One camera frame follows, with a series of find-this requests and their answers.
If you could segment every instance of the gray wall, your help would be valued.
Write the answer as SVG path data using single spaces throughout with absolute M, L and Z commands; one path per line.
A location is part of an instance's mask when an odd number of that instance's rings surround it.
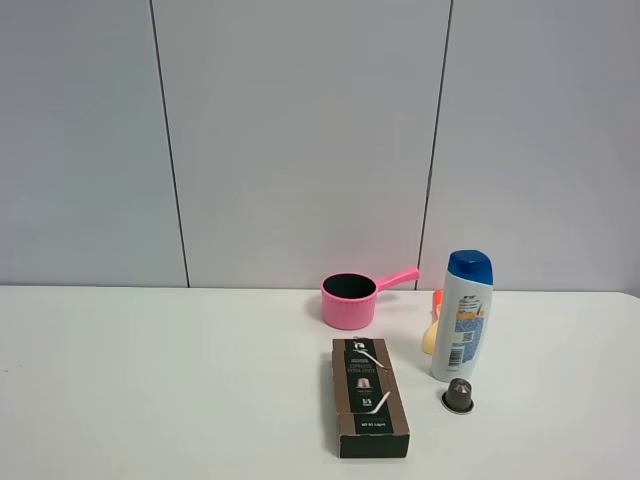
M 640 293 L 637 2 L 455 2 L 424 229 L 448 0 L 153 6 L 172 156 L 147 0 L 0 4 L 1 283 Z

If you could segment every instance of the brown cardboard box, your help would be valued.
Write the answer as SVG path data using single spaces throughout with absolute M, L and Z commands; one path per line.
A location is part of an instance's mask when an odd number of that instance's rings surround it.
M 406 457 L 409 425 L 384 340 L 335 339 L 332 365 L 339 456 Z M 386 402 L 375 414 L 369 413 L 387 392 Z

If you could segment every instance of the white plastic bottle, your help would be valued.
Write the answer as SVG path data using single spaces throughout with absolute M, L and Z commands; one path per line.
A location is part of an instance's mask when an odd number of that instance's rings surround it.
M 442 382 L 468 379 L 487 329 L 493 295 L 491 260 L 478 250 L 449 257 L 431 373 Z

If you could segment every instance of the white table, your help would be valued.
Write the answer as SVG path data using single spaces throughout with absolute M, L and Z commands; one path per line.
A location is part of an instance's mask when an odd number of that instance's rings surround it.
M 381 296 L 409 456 L 340 460 L 317 292 L 0 287 L 0 479 L 635 478 L 640 300 L 495 295 L 475 409 L 420 349 L 430 292 Z

